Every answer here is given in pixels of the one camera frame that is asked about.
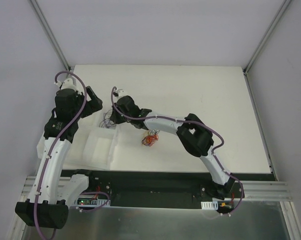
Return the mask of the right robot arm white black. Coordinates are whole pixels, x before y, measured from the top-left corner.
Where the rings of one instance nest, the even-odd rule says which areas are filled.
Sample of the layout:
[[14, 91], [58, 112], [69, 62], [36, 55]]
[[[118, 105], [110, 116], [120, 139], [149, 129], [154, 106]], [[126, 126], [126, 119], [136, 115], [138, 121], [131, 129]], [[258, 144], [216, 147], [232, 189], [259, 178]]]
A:
[[206, 193], [220, 200], [225, 199], [234, 190], [235, 179], [215, 154], [215, 150], [225, 144], [223, 137], [206, 126], [195, 114], [190, 113], [179, 119], [157, 114], [151, 109], [139, 108], [129, 95], [111, 94], [111, 121], [116, 125], [129, 123], [140, 130], [157, 130], [175, 135], [184, 149], [199, 158], [211, 175], [210, 186]]

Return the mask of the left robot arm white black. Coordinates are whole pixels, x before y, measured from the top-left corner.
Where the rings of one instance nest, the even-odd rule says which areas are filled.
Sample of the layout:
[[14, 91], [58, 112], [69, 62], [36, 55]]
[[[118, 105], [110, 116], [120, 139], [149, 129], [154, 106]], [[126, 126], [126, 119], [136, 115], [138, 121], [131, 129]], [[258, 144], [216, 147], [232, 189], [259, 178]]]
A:
[[103, 108], [90, 86], [80, 91], [73, 78], [56, 81], [59, 90], [55, 107], [44, 126], [42, 158], [32, 188], [25, 201], [17, 202], [15, 213], [30, 227], [62, 229], [69, 208], [83, 192], [96, 190], [96, 182], [88, 174], [75, 173], [62, 188], [59, 181], [65, 158], [71, 148], [78, 121]]

